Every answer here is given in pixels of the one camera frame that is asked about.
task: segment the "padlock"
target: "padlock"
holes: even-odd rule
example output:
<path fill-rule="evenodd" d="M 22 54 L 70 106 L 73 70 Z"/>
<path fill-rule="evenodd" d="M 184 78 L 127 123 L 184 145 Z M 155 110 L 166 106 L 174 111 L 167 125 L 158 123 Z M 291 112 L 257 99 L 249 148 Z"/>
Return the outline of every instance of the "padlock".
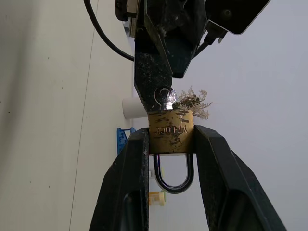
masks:
<path fill-rule="evenodd" d="M 193 113 L 161 110 L 149 113 L 150 154 L 192 153 Z"/>
<path fill-rule="evenodd" d="M 154 170 L 158 185 L 168 193 L 182 193 L 193 181 L 193 113 L 190 110 L 173 110 L 177 95 L 170 87 L 156 89 L 154 98 L 160 111 L 149 113 L 150 154 L 154 156 Z M 187 177 L 178 186 L 164 182 L 160 154 L 186 154 Z"/>

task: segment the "scuffed black metal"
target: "scuffed black metal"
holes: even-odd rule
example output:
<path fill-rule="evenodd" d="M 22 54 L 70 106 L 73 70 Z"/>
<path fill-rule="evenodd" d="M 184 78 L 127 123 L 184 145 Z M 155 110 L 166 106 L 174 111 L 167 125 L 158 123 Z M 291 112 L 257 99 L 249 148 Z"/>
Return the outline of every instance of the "scuffed black metal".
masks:
<path fill-rule="evenodd" d="M 234 33 L 242 34 L 270 0 L 206 0 L 205 9 L 210 21 Z"/>
<path fill-rule="evenodd" d="M 204 0 L 144 0 L 144 6 L 150 38 L 171 75 L 183 78 L 204 33 Z"/>
<path fill-rule="evenodd" d="M 142 10 L 139 10 L 135 35 L 134 85 L 147 112 L 160 109 L 154 99 L 156 88 L 172 85 L 172 76 L 144 27 Z"/>
<path fill-rule="evenodd" d="M 216 131 L 195 126 L 199 180 L 210 231 L 286 231 L 253 172 Z"/>
<path fill-rule="evenodd" d="M 132 133 L 106 172 L 89 231 L 148 231 L 149 136 Z"/>

